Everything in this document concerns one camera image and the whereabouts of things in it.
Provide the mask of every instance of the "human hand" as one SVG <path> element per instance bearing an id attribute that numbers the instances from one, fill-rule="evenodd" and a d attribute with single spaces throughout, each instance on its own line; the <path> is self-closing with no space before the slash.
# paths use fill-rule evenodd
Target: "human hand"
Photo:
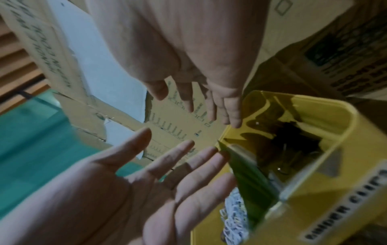
<path id="1" fill-rule="evenodd" d="M 269 0 L 88 0 L 117 61 L 158 100 L 172 76 L 193 112 L 199 83 L 209 120 L 241 125 L 243 86 L 261 45 Z"/>
<path id="2" fill-rule="evenodd" d="M 143 170 L 115 172 L 151 139 L 142 129 L 126 143 L 90 156 L 28 197 L 0 223 L 2 245 L 177 244 L 235 187 L 213 183 L 228 156 L 207 148 L 163 177 L 189 150 L 185 141 Z"/>

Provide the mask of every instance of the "white paper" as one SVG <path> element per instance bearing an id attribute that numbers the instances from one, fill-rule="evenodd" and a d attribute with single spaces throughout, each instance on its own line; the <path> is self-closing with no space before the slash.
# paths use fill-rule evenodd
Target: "white paper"
<path id="1" fill-rule="evenodd" d="M 145 86 L 114 59 L 90 15 L 66 0 L 49 0 L 48 3 L 74 52 L 88 92 L 144 122 Z"/>
<path id="2" fill-rule="evenodd" d="M 128 138 L 135 134 L 134 131 L 110 119 L 105 119 L 104 125 L 106 131 L 106 143 L 111 144 L 112 146 L 124 143 Z M 144 151 L 138 154 L 136 158 L 141 159 L 143 154 Z"/>

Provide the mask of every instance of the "finger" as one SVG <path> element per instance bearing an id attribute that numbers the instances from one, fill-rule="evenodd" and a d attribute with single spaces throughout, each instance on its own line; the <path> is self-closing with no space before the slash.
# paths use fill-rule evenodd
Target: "finger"
<path id="1" fill-rule="evenodd" d="M 229 160 L 227 152 L 215 154 L 206 164 L 188 174 L 176 187 L 175 202 L 181 203 L 197 190 L 208 185 Z"/>
<path id="2" fill-rule="evenodd" d="M 241 97 L 225 98 L 224 103 L 231 126 L 233 128 L 240 128 L 242 126 Z"/>
<path id="3" fill-rule="evenodd" d="M 177 88 L 177 91 L 179 92 L 180 99 L 184 103 L 184 107 L 187 109 L 187 111 L 193 112 L 194 101 L 192 100 L 192 96 L 194 92 L 192 90 L 192 82 L 189 82 L 189 83 L 176 82 L 176 88 Z"/>
<path id="4" fill-rule="evenodd" d="M 235 188 L 231 173 L 223 174 L 212 184 L 198 190 L 180 204 L 175 212 L 176 236 L 179 241 L 197 226 Z"/>
<path id="5" fill-rule="evenodd" d="M 151 138 L 152 132 L 149 128 L 140 129 L 121 145 L 97 153 L 87 160 L 106 166 L 109 170 L 116 172 L 142 152 L 149 145 Z"/>
<path id="6" fill-rule="evenodd" d="M 154 82 L 142 82 L 148 92 L 157 100 L 162 101 L 168 96 L 168 86 L 164 80 Z"/>
<path id="7" fill-rule="evenodd" d="M 214 102 L 215 102 L 216 106 L 218 107 L 218 111 L 219 111 L 220 115 L 222 116 L 222 123 L 225 124 L 225 125 L 229 125 L 230 124 L 230 119 L 229 119 L 229 115 L 227 114 L 227 111 L 226 111 L 226 108 L 225 108 L 224 99 L 221 98 L 216 93 L 212 93 L 212 97 L 214 99 Z"/>
<path id="8" fill-rule="evenodd" d="M 161 179 L 176 163 L 195 145 L 193 140 L 186 140 L 156 159 L 146 167 L 156 179 Z"/>
<path id="9" fill-rule="evenodd" d="M 184 177 L 186 177 L 189 173 L 191 173 L 201 165 L 205 164 L 217 152 L 218 149 L 216 147 L 208 147 L 200 151 L 198 154 L 189 159 L 186 163 L 177 167 L 172 173 L 167 175 L 165 180 L 163 181 L 163 184 L 171 190 L 174 189 L 177 184 L 179 184 L 179 182 L 184 179 Z"/>
<path id="10" fill-rule="evenodd" d="M 207 107 L 207 117 L 210 121 L 216 120 L 216 106 L 212 97 L 212 91 L 206 88 L 203 84 L 199 83 L 200 90 L 204 95 L 204 99 Z"/>

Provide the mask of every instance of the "wooden slat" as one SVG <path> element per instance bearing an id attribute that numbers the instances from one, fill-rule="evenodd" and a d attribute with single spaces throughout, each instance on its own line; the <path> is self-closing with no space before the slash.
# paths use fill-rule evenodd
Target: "wooden slat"
<path id="1" fill-rule="evenodd" d="M 19 41 L 14 34 L 8 34 L 0 38 L 0 59 L 22 49 L 22 46 L 19 44 Z"/>
<path id="2" fill-rule="evenodd" d="M 42 75 L 42 71 L 33 63 L 16 72 L 0 79 L 0 96 L 4 96 L 22 87 L 37 76 Z"/>
<path id="3" fill-rule="evenodd" d="M 0 18 L 0 37 L 11 33 L 11 30 L 5 24 L 4 20 Z"/>
<path id="4" fill-rule="evenodd" d="M 49 89 L 50 86 L 48 85 L 47 79 L 42 80 L 38 82 L 37 84 L 32 85 L 28 89 L 24 90 L 25 92 L 32 94 L 32 95 L 38 95 L 47 89 Z M 11 99 L 7 100 L 6 102 L 0 104 L 0 115 L 10 111 L 11 109 L 23 104 L 27 100 L 21 96 L 21 95 L 15 95 Z"/>
<path id="5" fill-rule="evenodd" d="M 4 59 L 0 59 L 0 78 L 17 71 L 32 62 L 33 61 L 25 50 L 18 51 L 5 57 Z"/>

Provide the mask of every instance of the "pile of paper clips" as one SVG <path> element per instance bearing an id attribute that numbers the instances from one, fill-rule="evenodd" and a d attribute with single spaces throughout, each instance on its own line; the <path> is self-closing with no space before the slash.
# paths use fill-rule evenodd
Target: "pile of paper clips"
<path id="1" fill-rule="evenodd" d="M 225 224 L 221 236 L 227 245 L 238 245 L 249 238 L 247 211 L 238 188 L 231 191 L 220 213 Z"/>

